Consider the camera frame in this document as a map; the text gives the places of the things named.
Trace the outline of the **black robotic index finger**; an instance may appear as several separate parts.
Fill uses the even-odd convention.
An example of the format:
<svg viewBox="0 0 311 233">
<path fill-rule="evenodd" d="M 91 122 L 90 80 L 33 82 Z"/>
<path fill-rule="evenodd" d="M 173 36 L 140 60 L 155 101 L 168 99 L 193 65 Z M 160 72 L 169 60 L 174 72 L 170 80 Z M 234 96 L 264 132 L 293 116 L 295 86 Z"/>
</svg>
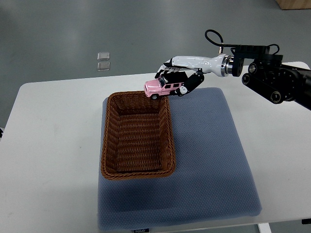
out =
<svg viewBox="0 0 311 233">
<path fill-rule="evenodd" d="M 167 74 L 167 68 L 168 67 L 160 67 L 155 75 L 155 78 L 158 79 L 161 75 Z"/>
</svg>

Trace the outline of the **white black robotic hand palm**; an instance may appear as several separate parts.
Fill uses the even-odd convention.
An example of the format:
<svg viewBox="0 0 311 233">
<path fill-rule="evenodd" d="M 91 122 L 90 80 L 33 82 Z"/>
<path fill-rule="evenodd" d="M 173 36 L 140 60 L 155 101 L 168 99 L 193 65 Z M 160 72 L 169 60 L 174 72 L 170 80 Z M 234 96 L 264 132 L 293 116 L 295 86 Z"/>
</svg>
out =
<svg viewBox="0 0 311 233">
<path fill-rule="evenodd" d="M 163 63 L 163 67 L 189 69 L 195 72 L 201 70 L 204 74 L 214 73 L 219 77 L 231 74 L 231 56 L 217 55 L 216 57 L 175 56 Z"/>
</svg>

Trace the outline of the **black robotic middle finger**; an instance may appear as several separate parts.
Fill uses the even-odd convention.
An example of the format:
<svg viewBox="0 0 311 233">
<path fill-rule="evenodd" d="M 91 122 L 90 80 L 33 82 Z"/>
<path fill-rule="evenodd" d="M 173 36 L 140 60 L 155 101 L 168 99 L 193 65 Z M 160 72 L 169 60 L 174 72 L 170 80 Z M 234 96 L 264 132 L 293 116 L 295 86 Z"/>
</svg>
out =
<svg viewBox="0 0 311 233">
<path fill-rule="evenodd" d="M 181 71 L 183 71 L 182 68 L 176 68 L 176 67 L 167 68 L 167 73 L 176 73 L 176 72 L 181 72 Z"/>
</svg>

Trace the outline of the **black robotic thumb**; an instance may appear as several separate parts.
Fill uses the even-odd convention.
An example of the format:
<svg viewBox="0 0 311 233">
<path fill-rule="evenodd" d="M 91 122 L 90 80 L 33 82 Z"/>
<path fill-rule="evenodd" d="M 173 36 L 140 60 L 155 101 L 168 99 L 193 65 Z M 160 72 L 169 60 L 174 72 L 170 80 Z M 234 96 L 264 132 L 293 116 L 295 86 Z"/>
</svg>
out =
<svg viewBox="0 0 311 233">
<path fill-rule="evenodd" d="M 176 90 L 170 91 L 170 95 L 183 96 L 197 88 L 204 81 L 204 74 L 201 70 L 193 73 L 190 77 L 183 72 L 175 72 L 172 74 L 176 81 L 184 81 L 184 83 Z"/>
</svg>

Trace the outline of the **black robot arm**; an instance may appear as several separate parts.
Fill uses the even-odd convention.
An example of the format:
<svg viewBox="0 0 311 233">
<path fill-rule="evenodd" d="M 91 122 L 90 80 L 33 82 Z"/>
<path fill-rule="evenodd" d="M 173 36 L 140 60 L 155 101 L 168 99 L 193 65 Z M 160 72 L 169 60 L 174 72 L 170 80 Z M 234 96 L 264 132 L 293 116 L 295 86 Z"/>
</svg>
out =
<svg viewBox="0 0 311 233">
<path fill-rule="evenodd" d="M 218 56 L 176 56 L 164 62 L 157 71 L 157 79 L 169 73 L 178 74 L 183 69 L 194 71 L 172 95 L 190 93 L 204 81 L 205 74 L 213 73 L 218 77 L 241 77 L 243 85 L 273 104 L 294 101 L 307 109 L 311 108 L 309 69 L 283 64 L 283 56 L 277 51 L 270 53 L 270 45 L 225 44 L 222 36 L 212 29 L 205 31 L 205 38 L 218 46 Z"/>
</svg>

